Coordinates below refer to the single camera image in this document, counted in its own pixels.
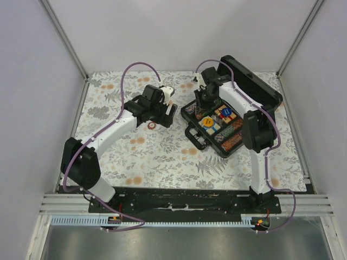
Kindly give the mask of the red poker chip stack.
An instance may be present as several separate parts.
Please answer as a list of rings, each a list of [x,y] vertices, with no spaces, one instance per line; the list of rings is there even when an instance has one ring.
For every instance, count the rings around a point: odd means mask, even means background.
[[[155,128],[156,128],[156,123],[150,122],[150,123],[148,123],[147,127],[148,127],[148,129],[150,129],[150,130],[155,129]]]

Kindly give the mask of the keys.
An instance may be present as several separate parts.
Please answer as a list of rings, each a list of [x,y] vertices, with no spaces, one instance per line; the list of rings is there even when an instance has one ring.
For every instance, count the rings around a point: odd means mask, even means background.
[[[219,117],[216,116],[216,115],[212,115],[212,118],[213,118],[215,121],[219,121],[219,120],[220,120]]]

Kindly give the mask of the blue small blind button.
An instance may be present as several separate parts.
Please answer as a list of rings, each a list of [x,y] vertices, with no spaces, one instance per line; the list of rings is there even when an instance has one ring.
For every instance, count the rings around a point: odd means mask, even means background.
[[[231,116],[232,110],[230,108],[228,108],[228,107],[222,108],[221,114],[223,116]]]

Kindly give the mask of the yellow big blind button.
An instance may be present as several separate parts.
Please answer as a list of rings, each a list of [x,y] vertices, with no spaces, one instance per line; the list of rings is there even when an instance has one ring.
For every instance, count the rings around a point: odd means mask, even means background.
[[[214,120],[211,117],[206,116],[201,120],[201,124],[204,127],[212,127],[214,125]]]

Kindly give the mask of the red playing card deck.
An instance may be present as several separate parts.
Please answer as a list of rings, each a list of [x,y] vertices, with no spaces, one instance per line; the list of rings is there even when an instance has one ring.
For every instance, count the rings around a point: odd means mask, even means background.
[[[222,110],[222,108],[225,108],[225,107],[227,107],[227,106],[223,105],[223,106],[219,107],[218,109],[216,109],[216,110],[215,110],[215,114],[216,114],[216,116],[219,117],[220,120],[222,120],[222,122],[228,124],[228,123],[230,123],[231,121],[233,121],[234,119],[236,119],[236,118],[237,118],[237,115],[236,115],[236,113],[234,113],[234,111],[230,108],[230,109],[232,110],[231,116],[223,116],[223,115],[221,114],[221,110]]]

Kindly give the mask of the blue playing card deck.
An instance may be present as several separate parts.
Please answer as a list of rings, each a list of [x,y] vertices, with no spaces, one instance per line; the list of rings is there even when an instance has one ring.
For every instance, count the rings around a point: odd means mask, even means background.
[[[214,120],[214,125],[212,127],[204,127],[201,124],[201,121],[199,122],[199,125],[209,134],[213,135],[216,133],[219,129],[221,129],[221,126]]]

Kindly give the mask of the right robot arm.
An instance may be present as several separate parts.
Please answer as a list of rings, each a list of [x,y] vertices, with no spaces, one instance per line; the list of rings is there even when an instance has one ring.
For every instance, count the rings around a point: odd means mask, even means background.
[[[200,106],[213,103],[217,98],[231,105],[243,117],[242,142],[249,150],[252,163],[249,209],[261,213],[274,198],[269,183],[269,152],[279,139],[273,112],[267,112],[261,103],[253,100],[234,81],[233,76],[215,76],[204,79],[201,73],[194,72],[193,81],[197,82],[196,101]]]

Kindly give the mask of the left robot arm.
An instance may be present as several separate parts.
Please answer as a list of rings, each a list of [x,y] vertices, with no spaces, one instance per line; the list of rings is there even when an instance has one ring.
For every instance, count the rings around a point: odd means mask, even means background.
[[[163,127],[170,127],[177,110],[170,99],[175,89],[168,86],[147,85],[142,94],[124,103],[120,114],[100,127],[96,132],[77,140],[74,137],[65,142],[61,161],[63,189],[68,179],[78,184],[89,194],[101,199],[100,205],[112,213],[119,208],[115,189],[101,176],[99,159],[118,139],[141,124],[152,121]]]

